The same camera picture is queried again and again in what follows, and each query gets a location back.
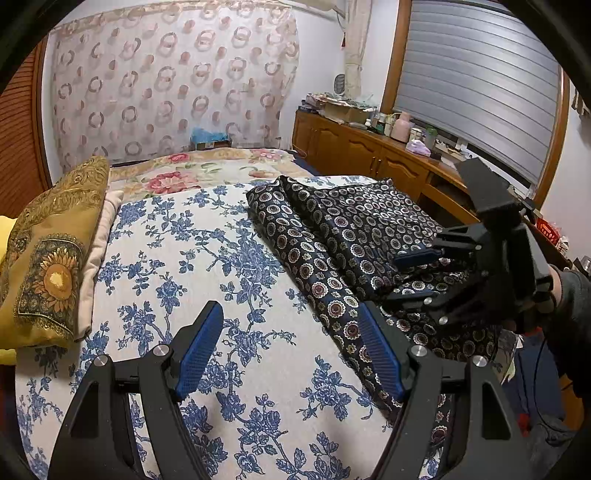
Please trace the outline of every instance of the silver screw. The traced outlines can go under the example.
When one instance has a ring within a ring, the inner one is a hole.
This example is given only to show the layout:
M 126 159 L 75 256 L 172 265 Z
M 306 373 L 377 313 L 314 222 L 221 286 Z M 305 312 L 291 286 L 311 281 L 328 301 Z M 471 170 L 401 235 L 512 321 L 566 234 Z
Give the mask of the silver screw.
M 154 347 L 154 350 L 152 351 L 156 356 L 164 356 L 168 353 L 169 350 L 170 348 L 168 348 L 168 345 L 157 345 Z
M 483 356 L 480 355 L 474 355 L 472 357 L 472 363 L 474 365 L 476 365 L 477 367 L 485 367 L 486 364 L 488 363 L 488 361 L 486 360 L 486 358 L 484 358 Z
M 410 352 L 414 356 L 425 356 L 427 355 L 427 349 L 423 345 L 414 345 L 411 347 Z
M 107 362 L 109 361 L 109 357 L 106 355 L 99 355 L 95 357 L 95 361 L 93 362 L 97 367 L 104 367 Z

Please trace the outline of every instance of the bed sheet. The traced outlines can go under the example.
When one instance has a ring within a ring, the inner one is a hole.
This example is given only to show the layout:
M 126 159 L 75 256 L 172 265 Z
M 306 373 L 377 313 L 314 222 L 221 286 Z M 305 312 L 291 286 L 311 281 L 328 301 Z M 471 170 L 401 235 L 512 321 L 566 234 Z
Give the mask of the bed sheet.
M 224 308 L 224 330 L 198 392 L 181 406 L 209 473 L 243 480 L 372 473 L 391 425 L 255 233 L 246 213 L 250 188 L 217 186 L 122 206 L 98 274 L 92 333 L 69 351 L 18 353 L 18 420 L 39 478 L 47 476 L 64 414 L 95 355 L 143 355 L 192 323 L 210 299 Z M 158 478 L 140 396 L 131 404 L 144 470 Z M 421 476 L 436 468 L 437 457 Z
M 275 179 L 279 175 L 312 176 L 284 150 L 215 148 L 115 166 L 109 174 L 109 190 L 123 190 L 124 202 L 134 202 L 185 190 Z

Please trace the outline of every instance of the gray roller blind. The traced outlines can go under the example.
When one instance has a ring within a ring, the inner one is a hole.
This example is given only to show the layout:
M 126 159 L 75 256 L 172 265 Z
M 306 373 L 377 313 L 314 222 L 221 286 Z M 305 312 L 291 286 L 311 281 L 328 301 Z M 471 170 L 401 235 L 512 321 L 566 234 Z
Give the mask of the gray roller blind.
M 395 108 L 536 183 L 554 126 L 558 64 L 503 10 L 478 0 L 414 0 Z

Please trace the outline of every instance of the white wall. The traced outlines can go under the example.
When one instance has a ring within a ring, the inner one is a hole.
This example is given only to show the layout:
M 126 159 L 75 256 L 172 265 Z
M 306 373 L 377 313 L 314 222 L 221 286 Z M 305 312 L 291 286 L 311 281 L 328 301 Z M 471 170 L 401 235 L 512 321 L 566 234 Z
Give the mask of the white wall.
M 398 0 L 374 0 L 361 71 L 361 95 L 369 103 L 380 106 L 386 87 L 394 31 L 398 16 Z
M 574 85 L 570 84 L 571 94 Z M 591 257 L 591 119 L 569 108 L 569 123 L 556 176 L 542 215 L 569 237 L 568 257 Z
M 85 0 L 59 24 L 117 8 L 162 1 L 168 0 L 145 2 L 141 0 Z M 340 0 L 337 4 L 341 9 L 345 9 L 344 0 Z M 333 11 L 320 12 L 315 9 L 299 7 L 296 4 L 293 5 L 300 37 L 300 65 L 290 95 L 285 100 L 281 110 L 280 135 L 282 136 L 282 148 L 291 146 L 291 134 L 296 119 L 295 112 L 301 100 L 306 98 L 306 94 L 310 92 L 332 92 L 335 76 L 344 72 L 345 65 L 344 52 L 341 49 L 343 32 L 337 22 L 336 13 Z M 51 52 L 54 45 L 52 40 L 50 36 L 43 64 L 41 116 L 43 119 L 43 138 L 47 153 L 47 164 L 51 179 L 55 183 L 61 176 L 61 167 L 57 156 L 53 127 L 51 126 L 53 117 L 51 91 L 49 87 L 46 87 L 50 85 L 51 79 Z

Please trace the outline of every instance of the sunflower pillow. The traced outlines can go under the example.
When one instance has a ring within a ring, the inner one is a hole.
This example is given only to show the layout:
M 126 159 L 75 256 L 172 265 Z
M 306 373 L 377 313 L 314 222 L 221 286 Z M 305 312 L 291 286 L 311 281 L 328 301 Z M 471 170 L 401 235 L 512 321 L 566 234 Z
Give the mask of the sunflower pillow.
M 93 157 L 19 215 L 0 264 L 0 349 L 69 347 L 109 163 Z

